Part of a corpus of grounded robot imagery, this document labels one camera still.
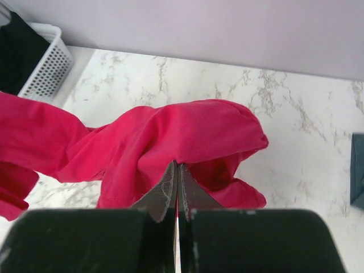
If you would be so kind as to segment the red t shirt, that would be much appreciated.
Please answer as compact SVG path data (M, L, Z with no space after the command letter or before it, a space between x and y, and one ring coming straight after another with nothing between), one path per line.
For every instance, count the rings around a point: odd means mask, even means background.
M239 164L268 146L258 118L226 100L135 107L86 127L58 107L1 94L1 216L18 218L39 175L61 183L101 182L98 208L132 206L170 162L226 208L256 209L264 195L236 178Z

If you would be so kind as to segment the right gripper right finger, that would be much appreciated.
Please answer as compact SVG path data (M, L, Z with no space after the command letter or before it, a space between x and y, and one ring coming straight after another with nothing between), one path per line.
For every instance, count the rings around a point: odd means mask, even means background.
M304 209L226 209L178 167L182 272L344 272L323 219Z

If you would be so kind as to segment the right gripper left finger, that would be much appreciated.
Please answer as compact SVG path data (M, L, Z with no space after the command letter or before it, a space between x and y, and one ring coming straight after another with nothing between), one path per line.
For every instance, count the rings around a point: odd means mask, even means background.
M25 213L1 248L2 272L174 272L177 164L127 209Z

